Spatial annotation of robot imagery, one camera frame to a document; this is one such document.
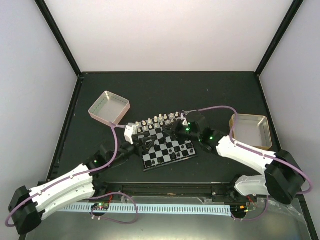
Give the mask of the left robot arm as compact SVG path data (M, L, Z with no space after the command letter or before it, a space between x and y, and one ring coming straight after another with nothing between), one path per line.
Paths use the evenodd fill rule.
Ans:
M19 187L9 203L5 225L25 235L63 207L93 197L103 199L108 188L95 177L116 161L143 154L151 141L148 136L134 135L130 141L116 144L114 150L98 150L84 163L50 182L30 189L24 185Z

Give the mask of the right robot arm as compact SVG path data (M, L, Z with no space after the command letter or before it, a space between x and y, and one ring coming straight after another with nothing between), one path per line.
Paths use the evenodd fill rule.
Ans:
M270 196L289 205L300 193L307 177L293 156L286 150L262 150L235 140L210 127L197 110L175 120L165 120L163 131L176 140L197 141L202 149L245 165L258 173L240 176L228 187L228 198L234 202L248 195Z

